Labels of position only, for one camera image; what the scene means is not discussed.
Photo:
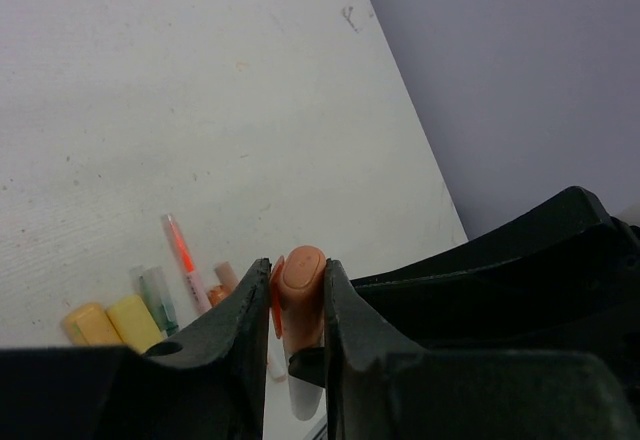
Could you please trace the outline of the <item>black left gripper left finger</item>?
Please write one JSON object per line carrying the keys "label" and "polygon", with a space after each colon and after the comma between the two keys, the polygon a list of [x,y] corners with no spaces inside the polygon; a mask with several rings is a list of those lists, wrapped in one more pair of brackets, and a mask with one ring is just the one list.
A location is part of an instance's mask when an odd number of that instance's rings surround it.
{"label": "black left gripper left finger", "polygon": [[262,438],[270,273],[255,261],[226,300],[144,354],[2,350],[2,438]]}

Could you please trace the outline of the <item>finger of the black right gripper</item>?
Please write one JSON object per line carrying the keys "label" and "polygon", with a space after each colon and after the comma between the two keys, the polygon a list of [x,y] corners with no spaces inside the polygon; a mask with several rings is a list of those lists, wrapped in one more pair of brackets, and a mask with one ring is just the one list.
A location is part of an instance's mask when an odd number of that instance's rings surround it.
{"label": "finger of the black right gripper", "polygon": [[445,274],[428,259],[352,285],[425,348],[588,352],[625,389],[639,387],[636,254],[534,255]]}
{"label": "finger of the black right gripper", "polygon": [[599,198],[568,187],[529,212],[465,244],[399,269],[354,279],[355,285],[472,271],[519,260],[585,233],[602,229],[637,240],[639,226],[610,215]]}

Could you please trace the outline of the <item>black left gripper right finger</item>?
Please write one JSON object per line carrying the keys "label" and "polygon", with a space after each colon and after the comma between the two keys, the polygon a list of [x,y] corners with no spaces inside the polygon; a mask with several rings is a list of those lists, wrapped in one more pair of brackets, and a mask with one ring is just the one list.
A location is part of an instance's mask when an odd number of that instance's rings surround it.
{"label": "black left gripper right finger", "polygon": [[332,439],[636,439],[623,387],[598,357],[429,350],[325,271],[325,388]]}

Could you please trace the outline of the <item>yellow highlighter marker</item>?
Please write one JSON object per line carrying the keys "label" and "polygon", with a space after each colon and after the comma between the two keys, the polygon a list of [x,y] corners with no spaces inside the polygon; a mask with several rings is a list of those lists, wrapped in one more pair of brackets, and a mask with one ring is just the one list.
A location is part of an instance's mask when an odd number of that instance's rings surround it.
{"label": "yellow highlighter marker", "polygon": [[106,309],[106,314],[122,341],[138,353],[145,353],[164,339],[138,294],[120,299]]}

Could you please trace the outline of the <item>peach marker cap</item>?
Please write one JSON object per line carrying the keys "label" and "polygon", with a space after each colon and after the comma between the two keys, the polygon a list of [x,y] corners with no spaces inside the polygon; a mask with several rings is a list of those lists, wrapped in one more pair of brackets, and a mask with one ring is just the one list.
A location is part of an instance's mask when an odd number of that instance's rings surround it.
{"label": "peach marker cap", "polygon": [[317,247],[296,247],[281,256],[271,273],[271,315],[286,356],[314,348],[324,329],[324,274],[327,260]]}

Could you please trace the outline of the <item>white marker with peach tip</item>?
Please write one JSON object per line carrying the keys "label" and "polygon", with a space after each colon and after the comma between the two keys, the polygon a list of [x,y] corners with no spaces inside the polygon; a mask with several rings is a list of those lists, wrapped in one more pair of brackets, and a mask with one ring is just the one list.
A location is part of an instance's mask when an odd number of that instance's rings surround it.
{"label": "white marker with peach tip", "polygon": [[291,355],[288,374],[292,413],[298,420],[310,420],[325,388],[324,348],[305,348]]}

